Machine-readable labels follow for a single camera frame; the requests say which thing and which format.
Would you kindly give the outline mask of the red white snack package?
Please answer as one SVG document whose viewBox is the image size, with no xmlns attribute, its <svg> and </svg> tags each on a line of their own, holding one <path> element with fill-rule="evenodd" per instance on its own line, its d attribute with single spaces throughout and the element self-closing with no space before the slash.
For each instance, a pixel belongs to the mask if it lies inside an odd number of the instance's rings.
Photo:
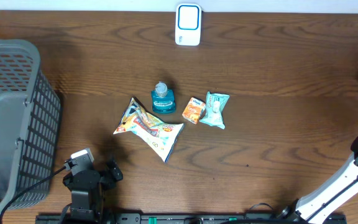
<svg viewBox="0 0 358 224">
<path fill-rule="evenodd" d="M 113 134 L 132 132 L 140 137 L 156 154 L 167 163 L 184 123 L 169 124 L 147 112 L 135 98 L 123 112 Z"/>
</svg>

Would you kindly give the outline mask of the teal mouthwash bottle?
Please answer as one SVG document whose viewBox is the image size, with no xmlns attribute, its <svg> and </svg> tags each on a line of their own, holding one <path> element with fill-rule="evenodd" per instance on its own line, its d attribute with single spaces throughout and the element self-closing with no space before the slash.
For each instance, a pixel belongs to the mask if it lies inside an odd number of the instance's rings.
<svg viewBox="0 0 358 224">
<path fill-rule="evenodd" d="M 158 114 L 170 114 L 175 112 L 176 103 L 173 90 L 169 89 L 164 82 L 158 82 L 151 91 L 152 110 Z"/>
</svg>

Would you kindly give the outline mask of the orange tissue pack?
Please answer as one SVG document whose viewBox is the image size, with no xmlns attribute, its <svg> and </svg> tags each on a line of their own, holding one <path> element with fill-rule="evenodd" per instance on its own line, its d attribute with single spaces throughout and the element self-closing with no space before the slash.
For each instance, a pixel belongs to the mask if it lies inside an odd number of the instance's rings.
<svg viewBox="0 0 358 224">
<path fill-rule="evenodd" d="M 182 116 L 187 121 L 193 124 L 197 124 L 205 108 L 206 103 L 197 98 L 191 97 L 184 111 L 182 112 Z"/>
</svg>

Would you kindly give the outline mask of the green wet wipes pack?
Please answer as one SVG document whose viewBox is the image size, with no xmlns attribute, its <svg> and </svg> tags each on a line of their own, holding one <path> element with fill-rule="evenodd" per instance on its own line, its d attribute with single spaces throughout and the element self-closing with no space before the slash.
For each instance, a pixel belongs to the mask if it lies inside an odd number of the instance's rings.
<svg viewBox="0 0 358 224">
<path fill-rule="evenodd" d="M 223 109 L 229 98 L 230 96 L 227 94 L 208 91 L 206 94 L 206 114 L 200 119 L 200 122 L 225 129 Z"/>
</svg>

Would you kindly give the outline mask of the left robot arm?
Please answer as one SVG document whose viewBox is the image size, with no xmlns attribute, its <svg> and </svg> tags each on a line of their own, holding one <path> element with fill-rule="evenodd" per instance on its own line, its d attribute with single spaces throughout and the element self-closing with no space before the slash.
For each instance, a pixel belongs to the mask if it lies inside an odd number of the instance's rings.
<svg viewBox="0 0 358 224">
<path fill-rule="evenodd" d="M 60 223 L 103 223 L 104 193 L 115 188 L 123 174 L 114 159 L 106 163 L 102 171 L 94 169 L 89 159 L 69 159 L 65 167 L 70 171 L 63 184 L 71 192 L 69 203 L 60 215 Z"/>
</svg>

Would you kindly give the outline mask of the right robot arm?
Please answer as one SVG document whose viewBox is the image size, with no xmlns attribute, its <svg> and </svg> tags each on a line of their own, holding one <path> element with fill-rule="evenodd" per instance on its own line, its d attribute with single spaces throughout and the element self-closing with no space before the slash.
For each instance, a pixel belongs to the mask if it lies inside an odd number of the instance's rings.
<svg viewBox="0 0 358 224">
<path fill-rule="evenodd" d="M 358 137 L 351 144 L 351 155 L 344 165 L 312 193 L 287 207 L 279 219 L 301 223 L 324 223 L 342 204 L 358 193 Z"/>
</svg>

